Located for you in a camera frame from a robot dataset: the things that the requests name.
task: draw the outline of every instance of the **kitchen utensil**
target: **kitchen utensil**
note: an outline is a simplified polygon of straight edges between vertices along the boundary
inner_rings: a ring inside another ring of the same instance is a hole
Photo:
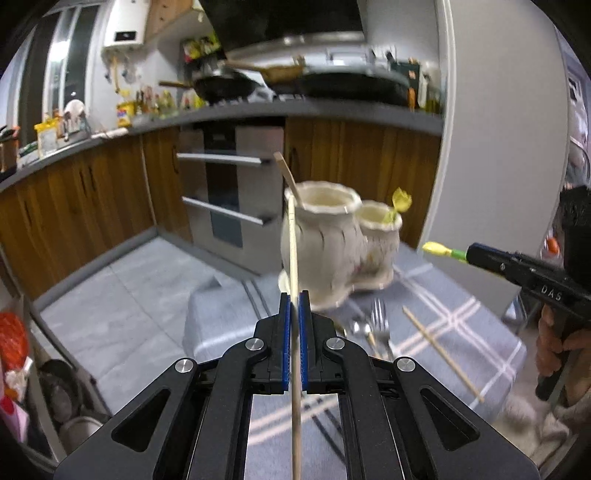
[[[0,179],[9,177],[17,170],[18,127],[0,129]]]
[[[62,360],[48,360],[40,366],[39,377],[51,418],[63,424],[77,416],[82,405],[82,387],[70,365]]]
[[[221,67],[211,74],[200,75],[193,81],[193,88],[211,105],[222,100],[246,99],[261,85],[241,72]]]
[[[480,391],[474,386],[467,375],[462,371],[460,366],[449,356],[449,353],[441,346],[441,344],[435,340],[433,335],[423,326],[421,322],[413,315],[413,313],[406,307],[402,307],[402,311],[408,317],[408,319],[414,324],[414,326],[421,332],[425,339],[433,346],[435,350],[441,355],[441,357],[447,362],[450,368],[456,373],[456,375],[464,382],[468,389],[475,395],[479,402],[484,403],[484,397]]]
[[[287,185],[289,186],[289,188],[293,192],[293,195],[296,199],[297,204],[300,206],[303,205],[303,203],[301,201],[300,194],[297,190],[296,181],[294,180],[294,177],[291,174],[290,168],[287,166],[287,163],[285,162],[283,155],[281,154],[281,152],[275,152],[273,154],[273,157],[275,157],[275,161],[277,162],[277,166],[281,170],[281,174],[283,175],[283,178],[285,178]]]
[[[299,78],[306,69],[305,64],[259,67],[258,65],[236,60],[226,60],[225,65],[233,69],[258,72],[261,74],[267,85],[295,80],[296,78]]]
[[[302,94],[312,98],[408,104],[408,79],[379,66],[308,67],[298,82]]]
[[[287,200],[287,216],[290,246],[290,300],[298,318],[300,288],[298,285],[296,202],[294,195]],[[301,358],[300,329],[298,322],[291,322],[291,476],[292,480],[301,478]]]
[[[173,82],[171,80],[160,80],[158,82],[158,86],[160,86],[160,87],[170,87],[170,88],[183,88],[183,89],[187,89],[187,90],[193,88],[193,85],[191,85],[190,83]]]
[[[396,348],[390,338],[390,326],[386,314],[386,304],[378,297],[374,298],[372,303],[369,321],[375,337],[388,347],[392,360],[396,360],[399,355],[396,354]]]
[[[92,417],[76,417],[60,428],[60,440],[69,455],[82,445],[90,435],[103,426]]]
[[[351,331],[353,332],[353,335],[363,335],[369,343],[369,346],[371,347],[374,356],[376,358],[379,358],[380,360],[384,360],[384,357],[379,352],[378,344],[375,341],[375,335],[372,331],[372,326],[365,319],[353,319],[353,321],[351,322]]]

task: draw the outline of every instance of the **white wall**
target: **white wall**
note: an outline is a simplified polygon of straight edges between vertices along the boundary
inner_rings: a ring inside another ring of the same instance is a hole
[[[395,44],[399,59],[438,64],[435,1],[368,0],[366,37],[370,45]]]
[[[113,81],[105,78],[107,65],[101,55],[101,46],[105,40],[105,31],[113,0],[109,0],[99,10],[99,16],[95,24],[95,33],[91,43],[89,54],[89,70],[87,71],[87,85],[90,85],[89,116],[93,126],[96,121],[103,128],[116,128],[116,105],[122,98],[115,93]],[[145,48],[129,54],[129,58],[135,67],[135,78],[128,83],[121,76],[119,71],[119,87],[128,89],[132,95],[142,85],[156,87],[159,80],[177,80],[178,60],[180,57],[180,46],[177,43],[156,43],[151,42]]]
[[[2,78],[0,78],[0,127],[8,123],[8,98],[10,97],[10,85],[12,83],[12,77],[14,75],[17,61],[17,57],[14,56],[8,64],[8,67],[6,67],[6,70],[4,70]]]
[[[550,20],[530,0],[438,0],[449,57],[441,156],[421,243],[536,255],[566,168],[567,84]],[[517,288],[434,263],[502,315]]]

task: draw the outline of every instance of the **gray tablecloth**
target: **gray tablecloth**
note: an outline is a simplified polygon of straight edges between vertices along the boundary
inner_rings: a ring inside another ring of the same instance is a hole
[[[445,387],[485,420],[502,407],[525,361],[525,346],[489,310],[453,280],[401,244],[395,281],[385,290],[354,294],[326,312],[348,325],[367,314],[373,299],[385,301],[390,337],[397,355],[416,359]],[[259,318],[278,311],[277,276],[196,291],[189,300],[183,347],[203,362],[252,336]],[[407,306],[460,365],[482,395],[479,403],[437,351],[402,313]],[[364,339],[354,338],[368,353]],[[246,479],[288,477],[291,469],[290,396],[256,395],[246,456]],[[304,397],[303,478],[346,478],[336,398]]]

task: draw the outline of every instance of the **oven handle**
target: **oven handle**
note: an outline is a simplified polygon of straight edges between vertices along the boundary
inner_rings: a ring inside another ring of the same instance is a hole
[[[221,155],[214,153],[177,153],[179,160],[202,160],[210,163],[231,163],[247,167],[260,167],[268,160],[257,157],[242,157],[240,155]]]
[[[236,212],[234,210],[230,210],[224,207],[219,207],[217,205],[213,205],[208,202],[202,202],[201,200],[192,199],[189,197],[181,197],[183,203],[185,205],[189,205],[191,207],[203,208],[205,210],[209,210],[211,212],[220,213],[221,215],[226,215],[230,218],[235,218],[237,220],[244,220],[245,222],[254,223],[259,226],[265,226],[269,222],[274,220],[274,217],[253,217],[251,215],[246,215],[244,213]]]

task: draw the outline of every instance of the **wooden chopstick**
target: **wooden chopstick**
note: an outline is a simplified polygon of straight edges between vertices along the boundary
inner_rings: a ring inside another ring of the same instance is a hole
[[[441,346],[441,344],[435,340],[433,335],[429,333],[429,331],[424,327],[424,325],[417,320],[417,318],[413,315],[413,313],[406,307],[402,307],[402,311],[405,315],[410,319],[410,321],[414,324],[414,326],[421,332],[421,334],[427,339],[427,341],[433,345],[433,348],[438,351],[439,355],[443,357],[443,359],[447,362],[447,364],[452,368],[452,370],[456,373],[458,377],[466,384],[468,389],[476,396],[480,403],[484,403],[484,397],[480,393],[480,391],[475,387],[475,385],[470,381],[467,375],[462,371],[460,366],[455,363],[455,361],[449,356],[449,353]]]
[[[299,294],[296,241],[296,201],[287,200],[287,222],[290,234],[290,300],[295,317],[291,322],[291,478],[301,479],[301,358],[300,331],[298,325]]]

